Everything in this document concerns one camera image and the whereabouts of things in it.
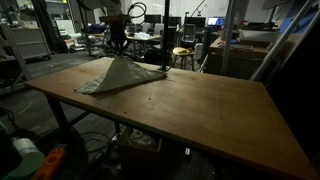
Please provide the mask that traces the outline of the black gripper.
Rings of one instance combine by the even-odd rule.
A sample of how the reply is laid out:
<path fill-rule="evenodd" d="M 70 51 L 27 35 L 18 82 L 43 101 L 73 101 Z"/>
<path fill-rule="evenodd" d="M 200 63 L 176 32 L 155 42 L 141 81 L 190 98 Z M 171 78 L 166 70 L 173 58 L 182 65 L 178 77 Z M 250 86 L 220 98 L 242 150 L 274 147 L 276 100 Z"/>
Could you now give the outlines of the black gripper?
<path fill-rule="evenodd" d="M 107 44 L 114 49 L 117 56 L 119 56 L 118 50 L 121 50 L 121 56 L 125 56 L 125 49 L 130 45 L 131 41 L 125 34 L 124 24 L 120 21 L 112 22 L 109 24 L 109 29 L 110 40 L 107 42 Z"/>

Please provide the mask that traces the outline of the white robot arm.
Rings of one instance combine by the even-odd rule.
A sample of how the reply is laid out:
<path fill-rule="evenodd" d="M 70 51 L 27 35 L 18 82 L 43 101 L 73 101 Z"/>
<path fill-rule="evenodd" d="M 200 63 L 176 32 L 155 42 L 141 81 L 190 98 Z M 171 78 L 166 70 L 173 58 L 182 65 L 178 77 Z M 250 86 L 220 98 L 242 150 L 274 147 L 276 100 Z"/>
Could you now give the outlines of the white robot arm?
<path fill-rule="evenodd" d="M 106 16 L 100 17 L 99 20 L 109 26 L 108 45 L 122 55 L 131 43 L 125 34 L 125 25 L 133 19 L 133 16 L 123 13 L 121 0 L 76 0 L 76 2 L 84 10 L 106 9 Z"/>

